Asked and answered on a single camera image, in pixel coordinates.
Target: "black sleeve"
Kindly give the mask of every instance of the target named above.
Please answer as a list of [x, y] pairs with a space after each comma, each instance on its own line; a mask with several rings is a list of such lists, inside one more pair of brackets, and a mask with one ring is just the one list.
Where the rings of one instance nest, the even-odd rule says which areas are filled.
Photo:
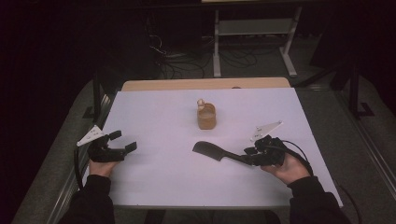
[[73, 195], [69, 210], [59, 223], [115, 223], [113, 202], [108, 197], [110, 185], [107, 177], [89, 175], [84, 189]]
[[288, 187], [293, 194], [290, 199], [291, 224], [351, 223], [341, 211], [334, 195], [323, 190], [316, 176], [296, 180]]

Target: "white tabletop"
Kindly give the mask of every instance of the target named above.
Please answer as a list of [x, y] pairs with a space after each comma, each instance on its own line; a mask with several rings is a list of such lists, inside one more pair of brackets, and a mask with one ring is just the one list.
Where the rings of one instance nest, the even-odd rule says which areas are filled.
[[[213, 130], [198, 128], [200, 98], [217, 109]], [[283, 125], [270, 134], [302, 148], [325, 190], [342, 205], [292, 88], [119, 92], [104, 132], [122, 131], [110, 147], [136, 141], [137, 150], [113, 171], [110, 197], [115, 205], [149, 208], [289, 206], [290, 189], [260, 167], [192, 151], [196, 142], [207, 141], [242, 155], [253, 146], [249, 138], [257, 126], [279, 120]]]

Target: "wooden table edge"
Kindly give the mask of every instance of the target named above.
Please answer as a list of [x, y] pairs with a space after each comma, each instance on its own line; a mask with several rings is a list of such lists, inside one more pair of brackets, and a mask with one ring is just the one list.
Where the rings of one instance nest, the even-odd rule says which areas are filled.
[[285, 77], [238, 77], [126, 81], [121, 91], [170, 91], [218, 89], [290, 88]]

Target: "wooden jug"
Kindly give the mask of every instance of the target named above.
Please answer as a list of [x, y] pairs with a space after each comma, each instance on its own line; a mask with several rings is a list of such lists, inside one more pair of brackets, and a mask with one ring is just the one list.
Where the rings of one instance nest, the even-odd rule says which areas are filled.
[[198, 126], [201, 130], [211, 130], [216, 126], [216, 108], [205, 103], [203, 99], [199, 99], [197, 110]]

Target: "hand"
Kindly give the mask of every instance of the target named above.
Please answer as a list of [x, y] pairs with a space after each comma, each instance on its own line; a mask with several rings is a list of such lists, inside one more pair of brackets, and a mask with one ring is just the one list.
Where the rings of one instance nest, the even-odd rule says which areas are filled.
[[110, 177], [111, 171], [119, 163], [119, 161], [96, 162], [90, 160], [90, 175], [101, 175], [104, 177]]
[[285, 153], [285, 160], [282, 166], [262, 166], [262, 170], [276, 176], [286, 185], [303, 177], [310, 176], [301, 162], [289, 153]]

